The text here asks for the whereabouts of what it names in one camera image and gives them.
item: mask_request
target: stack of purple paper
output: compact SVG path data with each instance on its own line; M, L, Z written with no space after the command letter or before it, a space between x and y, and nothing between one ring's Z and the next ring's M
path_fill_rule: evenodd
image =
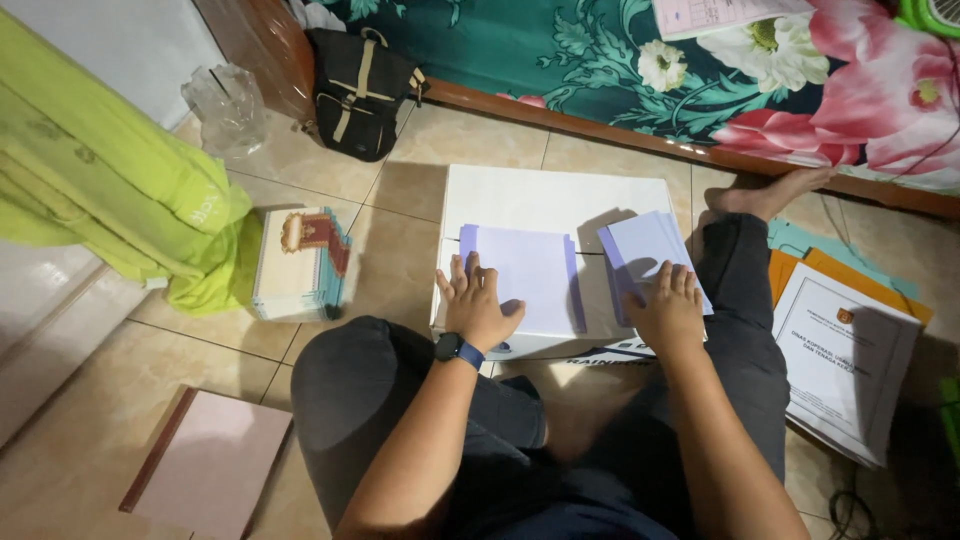
M642 300L639 285L650 281L665 260L693 268L677 218L672 213L647 212L604 227L597 234L607 255L613 309L622 326L630 326L620 306L620 297L625 292L632 292ZM704 295L704 314L712 313L713 306Z
M480 254L480 264L496 268L497 298L527 303L518 331L569 335L587 331L577 281L575 244L569 234L538 233L464 225L460 255Z

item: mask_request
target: hand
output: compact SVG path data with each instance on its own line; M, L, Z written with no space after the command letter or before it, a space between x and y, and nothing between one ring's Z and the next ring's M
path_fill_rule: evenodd
M631 293L623 297L623 308L630 316L643 342L661 361L703 350L704 293L697 288L697 277L681 266L665 260L645 291L647 307Z
M446 298L446 331L459 333L484 356L510 337L523 320L526 303L517 302L516 310L504 315L496 299L496 270L480 267L480 256L467 257L469 280L459 255L450 261L448 282L443 270L437 270L437 286Z

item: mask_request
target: black watch face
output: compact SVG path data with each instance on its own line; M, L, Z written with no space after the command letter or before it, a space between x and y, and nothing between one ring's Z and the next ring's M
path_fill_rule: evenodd
M460 353L460 347L464 339L459 333L452 331L440 334L440 340L437 341L435 356L437 360L447 361L455 358Z

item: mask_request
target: black backpack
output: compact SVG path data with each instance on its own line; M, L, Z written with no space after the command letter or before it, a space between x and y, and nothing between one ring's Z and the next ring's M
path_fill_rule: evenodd
M367 39L376 34L379 40ZM410 94L429 87L417 66L387 49L374 29L360 36L306 31L313 45L316 129L324 145L363 161L381 160L396 143L396 112Z

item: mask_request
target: person's left hand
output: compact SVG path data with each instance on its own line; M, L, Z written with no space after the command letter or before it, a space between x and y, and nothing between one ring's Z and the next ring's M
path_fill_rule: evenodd
M486 356L516 331L526 313L526 303L517 302L516 310L504 315L496 298L496 270L481 268L476 252L467 257L467 268L469 279L462 258L455 255L450 261L450 281L443 270L437 270L437 286L447 302L444 326Z

